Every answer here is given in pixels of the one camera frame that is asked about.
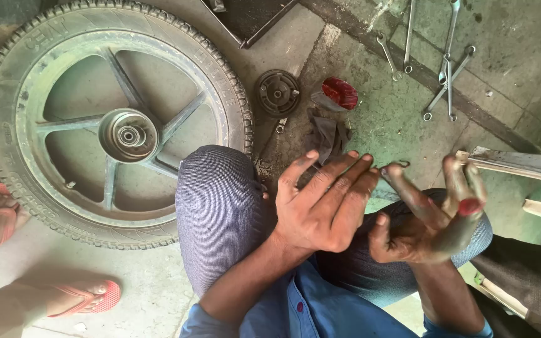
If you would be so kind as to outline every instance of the red grease on finger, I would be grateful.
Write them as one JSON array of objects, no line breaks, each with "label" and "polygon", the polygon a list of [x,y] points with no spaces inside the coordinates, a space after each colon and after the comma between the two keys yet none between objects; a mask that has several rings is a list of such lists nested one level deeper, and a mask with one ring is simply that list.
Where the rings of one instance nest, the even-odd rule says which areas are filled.
[{"label": "red grease on finger", "polygon": [[459,204],[458,214],[469,216],[483,209],[483,204],[476,198],[466,198]]}]

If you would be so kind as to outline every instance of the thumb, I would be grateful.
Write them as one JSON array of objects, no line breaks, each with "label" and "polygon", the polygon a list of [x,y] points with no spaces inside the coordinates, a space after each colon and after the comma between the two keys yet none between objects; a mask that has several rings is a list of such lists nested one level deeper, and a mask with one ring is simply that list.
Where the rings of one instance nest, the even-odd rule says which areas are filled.
[{"label": "thumb", "polygon": [[379,212],[375,226],[368,232],[368,253],[379,263],[391,262],[389,252],[389,216]]}]

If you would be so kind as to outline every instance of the flip-flop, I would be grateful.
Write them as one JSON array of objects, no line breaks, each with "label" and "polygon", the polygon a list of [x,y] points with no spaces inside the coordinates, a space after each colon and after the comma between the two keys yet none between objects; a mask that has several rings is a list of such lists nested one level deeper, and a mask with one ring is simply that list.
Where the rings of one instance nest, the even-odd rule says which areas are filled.
[{"label": "flip-flop", "polygon": [[[0,183],[0,194],[11,195],[5,184]],[[4,233],[1,236],[0,244],[10,239],[16,229],[16,209],[19,204],[15,204],[13,207],[0,207],[0,216],[5,216]]]},{"label": "flip-flop", "polygon": [[[113,308],[118,303],[118,301],[120,301],[120,287],[118,286],[118,284],[116,284],[115,282],[111,280],[107,280],[106,283],[108,284],[108,290],[106,291],[105,294],[103,294],[103,297],[101,298],[99,303],[95,305],[89,313],[98,313],[98,312],[108,311],[109,309]],[[79,290],[77,288],[74,288],[68,285],[53,285],[53,287],[58,290],[62,290],[69,295],[83,297],[84,299],[82,302],[80,302],[80,304],[72,307],[71,309],[68,309],[57,315],[48,316],[51,318],[71,316],[81,311],[82,309],[86,308],[87,306],[89,306],[89,304],[93,302],[95,297],[99,296],[99,295],[94,295],[91,292]]]}]

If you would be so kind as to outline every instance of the red grease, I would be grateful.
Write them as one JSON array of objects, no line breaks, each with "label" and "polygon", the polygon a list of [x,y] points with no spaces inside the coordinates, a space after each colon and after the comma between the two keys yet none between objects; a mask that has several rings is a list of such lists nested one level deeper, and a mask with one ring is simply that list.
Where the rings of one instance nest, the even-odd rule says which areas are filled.
[{"label": "red grease", "polygon": [[476,198],[466,198],[459,204],[458,214],[469,216],[483,209],[483,204]]},{"label": "red grease", "polygon": [[323,93],[329,97],[334,103],[342,108],[352,110],[358,103],[358,93],[346,81],[331,77],[325,79],[322,85]]}]

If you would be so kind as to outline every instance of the person's right hand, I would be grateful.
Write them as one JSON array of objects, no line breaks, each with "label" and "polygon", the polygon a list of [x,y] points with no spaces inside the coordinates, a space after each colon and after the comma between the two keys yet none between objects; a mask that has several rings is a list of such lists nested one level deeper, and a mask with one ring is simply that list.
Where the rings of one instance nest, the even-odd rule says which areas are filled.
[{"label": "person's right hand", "polygon": [[369,169],[371,155],[358,159],[358,153],[350,151],[321,168],[304,188],[298,189],[300,175],[318,158],[318,151],[309,151],[293,161],[279,178],[279,221],[274,234],[284,244],[306,253],[337,253],[350,246],[363,223],[364,208],[377,185],[379,170]]},{"label": "person's right hand", "polygon": [[438,263],[469,245],[483,214],[487,192],[474,165],[466,166],[465,177],[462,163],[447,156],[443,169],[447,198],[441,207],[404,177],[399,164],[381,169],[414,216],[390,229],[389,216],[379,213],[375,227],[368,233],[369,253],[375,261]]}]

